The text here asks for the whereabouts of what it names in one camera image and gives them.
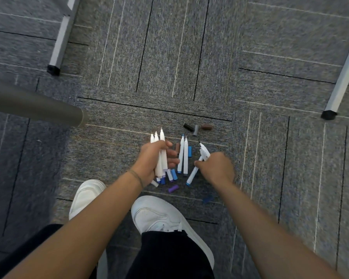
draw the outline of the sneaker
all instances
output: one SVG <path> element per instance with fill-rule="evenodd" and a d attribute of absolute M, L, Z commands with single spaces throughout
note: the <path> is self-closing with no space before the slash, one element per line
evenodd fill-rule
<path fill-rule="evenodd" d="M 89 179 L 83 182 L 76 191 L 73 203 L 71 204 L 68 219 L 71 220 L 75 215 L 81 212 L 87 205 L 89 205 L 103 190 L 106 185 L 97 179 Z"/>
<path fill-rule="evenodd" d="M 131 208 L 134 225 L 140 234 L 148 231 L 173 232 L 175 230 L 185 230 L 205 253 L 213 269 L 215 259 L 211 249 L 191 228 L 180 211 L 169 202 L 154 196 L 139 197 Z"/>
<path fill-rule="evenodd" d="M 79 212 L 81 212 L 87 205 L 89 205 L 103 190 L 106 185 L 97 179 L 89 179 L 83 182 L 76 191 L 73 203 L 71 204 L 68 219 L 71 220 Z M 97 264 L 97 279 L 107 279 L 107 254 L 103 251 Z"/>

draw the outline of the gray carpet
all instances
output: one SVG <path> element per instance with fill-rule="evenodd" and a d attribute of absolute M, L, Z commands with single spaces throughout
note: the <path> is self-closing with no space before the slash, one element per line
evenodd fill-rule
<path fill-rule="evenodd" d="M 0 0 L 0 78 L 91 117 L 67 129 L 0 114 L 0 260 L 65 223 L 80 183 L 112 183 L 161 126 L 173 142 L 190 136 L 189 164 L 199 139 L 224 151 L 237 185 L 349 278 L 349 87 L 336 120 L 319 118 L 349 51 L 349 0 L 81 0 L 52 78 L 59 23 L 49 0 Z M 214 129 L 192 137 L 184 122 Z M 259 278 L 210 184 L 177 184 L 142 194 L 183 213 L 213 251 L 216 278 Z M 128 213 L 107 247 L 109 276 L 124 278 L 139 248 Z"/>

